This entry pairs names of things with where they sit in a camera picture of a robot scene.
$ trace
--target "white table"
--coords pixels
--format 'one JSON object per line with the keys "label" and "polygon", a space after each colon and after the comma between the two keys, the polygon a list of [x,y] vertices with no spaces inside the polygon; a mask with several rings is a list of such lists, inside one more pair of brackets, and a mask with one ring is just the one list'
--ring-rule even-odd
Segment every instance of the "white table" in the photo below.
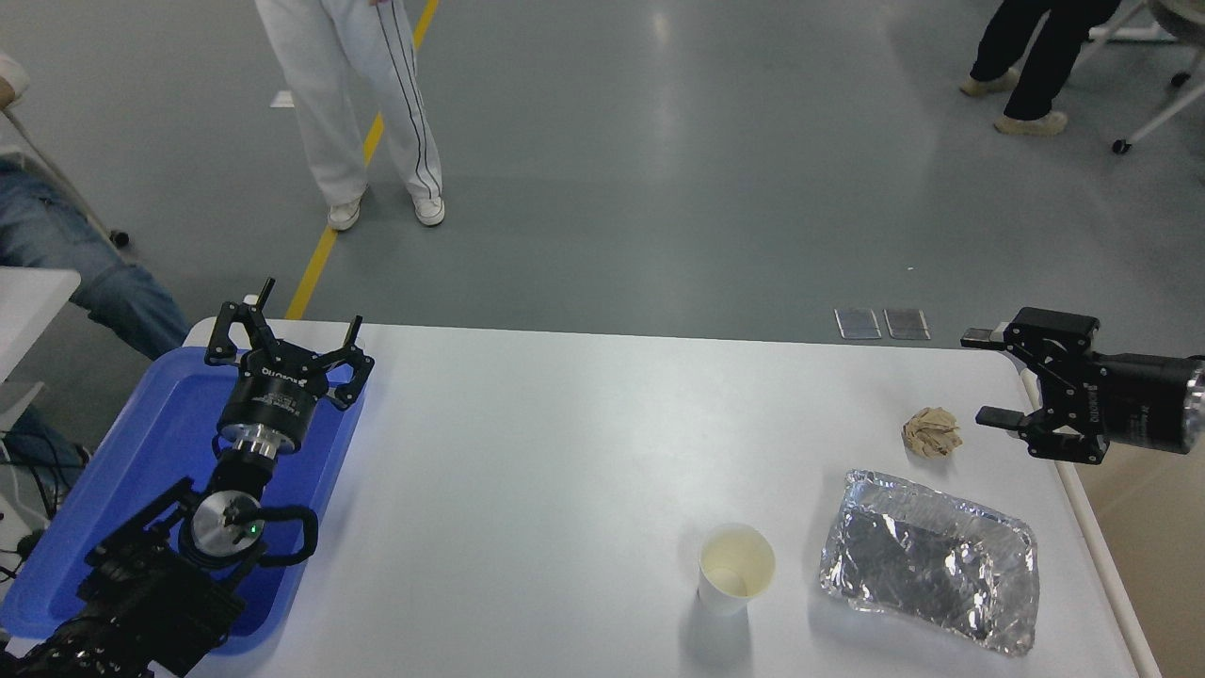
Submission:
{"label": "white table", "polygon": [[[346,329],[272,325],[319,352]],[[1054,466],[974,424],[982,405],[1028,406],[1003,356],[387,325],[360,346],[377,367],[289,617],[190,676],[1136,674]],[[927,406],[963,425],[952,459],[904,450],[900,426]],[[821,591],[856,467],[1029,523],[1028,656]],[[729,521],[762,530],[778,570],[747,614],[717,619],[695,562]]]}
{"label": "white table", "polygon": [[[78,284],[80,273],[74,270],[0,266],[0,431],[17,421],[41,389],[41,384],[12,384],[5,379]],[[16,479],[16,474],[0,473],[0,513],[5,517],[0,521],[0,543],[10,548],[29,533],[30,523],[39,520],[36,514],[10,503],[22,490]],[[13,559],[4,562],[16,564]],[[0,583],[0,597],[10,585]]]}
{"label": "white table", "polygon": [[0,382],[78,285],[74,270],[0,266]]}

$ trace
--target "yellow floor line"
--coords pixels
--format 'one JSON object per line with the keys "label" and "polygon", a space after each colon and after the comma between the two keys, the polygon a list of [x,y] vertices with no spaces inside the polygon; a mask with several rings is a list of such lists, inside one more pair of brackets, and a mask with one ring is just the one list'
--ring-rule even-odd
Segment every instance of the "yellow floor line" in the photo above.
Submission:
{"label": "yellow floor line", "polygon": [[[431,17],[435,16],[435,8],[440,6],[440,0],[427,0],[427,7],[423,8],[423,16],[418,19],[418,25],[415,26],[415,49],[423,46],[423,37],[427,36],[427,29],[431,25]],[[381,135],[384,132],[384,120],[381,119],[381,113],[372,120],[372,128],[369,129],[368,136],[364,137],[364,165],[368,166],[372,163],[372,155],[376,154],[377,145],[381,143]],[[293,293],[293,300],[289,301],[289,307],[284,311],[284,317],[287,319],[301,319],[305,314],[306,306],[310,305],[310,297],[313,296],[313,290],[318,285],[318,278],[322,277],[322,270],[327,267],[327,258],[330,257],[330,249],[335,246],[335,236],[339,232],[330,226],[327,226],[322,231],[322,237],[318,238],[318,246],[315,247],[313,254],[310,255],[310,264],[305,266],[305,272],[301,273],[301,282],[298,283],[296,291]]]}

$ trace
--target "person's leg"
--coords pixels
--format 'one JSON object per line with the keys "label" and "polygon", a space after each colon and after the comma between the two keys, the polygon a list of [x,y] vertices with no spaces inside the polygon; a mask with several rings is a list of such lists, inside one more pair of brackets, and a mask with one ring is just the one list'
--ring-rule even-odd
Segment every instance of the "person's leg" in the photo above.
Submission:
{"label": "person's leg", "polygon": [[1004,0],[980,40],[970,76],[980,82],[995,79],[1021,60],[1025,46],[1051,8],[1051,0]]}
{"label": "person's leg", "polygon": [[58,191],[11,166],[0,167],[0,265],[78,271],[71,301],[151,360],[188,335],[180,306],[149,272],[125,263]]}
{"label": "person's leg", "polygon": [[[368,0],[362,4],[368,7]],[[255,0],[293,92],[310,171],[330,206],[368,187],[363,136],[347,87],[347,59],[322,0]]]}
{"label": "person's leg", "polygon": [[352,66],[372,87],[384,119],[386,142],[416,200],[440,197],[440,154],[418,92],[415,41],[400,0],[369,6],[333,0],[331,16]]}
{"label": "person's leg", "polygon": [[1051,8],[1046,25],[1038,34],[1021,82],[1009,99],[1004,114],[1034,120],[1051,112],[1054,96],[1066,83],[1088,29],[1103,24],[1117,11],[1121,0],[1062,0]]}

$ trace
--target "hand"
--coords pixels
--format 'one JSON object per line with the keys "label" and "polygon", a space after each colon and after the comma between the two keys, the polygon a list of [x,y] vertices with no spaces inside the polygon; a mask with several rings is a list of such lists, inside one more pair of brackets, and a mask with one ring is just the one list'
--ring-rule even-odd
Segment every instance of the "hand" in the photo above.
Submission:
{"label": "hand", "polygon": [[8,104],[16,100],[17,93],[13,90],[12,84],[8,84],[7,79],[0,77],[0,111],[7,108]]}

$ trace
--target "crumpled paper ball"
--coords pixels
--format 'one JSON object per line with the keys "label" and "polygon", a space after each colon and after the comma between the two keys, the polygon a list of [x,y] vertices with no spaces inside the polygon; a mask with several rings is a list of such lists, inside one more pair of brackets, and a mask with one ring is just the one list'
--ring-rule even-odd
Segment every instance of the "crumpled paper ball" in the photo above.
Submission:
{"label": "crumpled paper ball", "polygon": [[963,444],[956,431],[954,415],[941,408],[924,408],[904,425],[904,443],[922,458],[945,458]]}

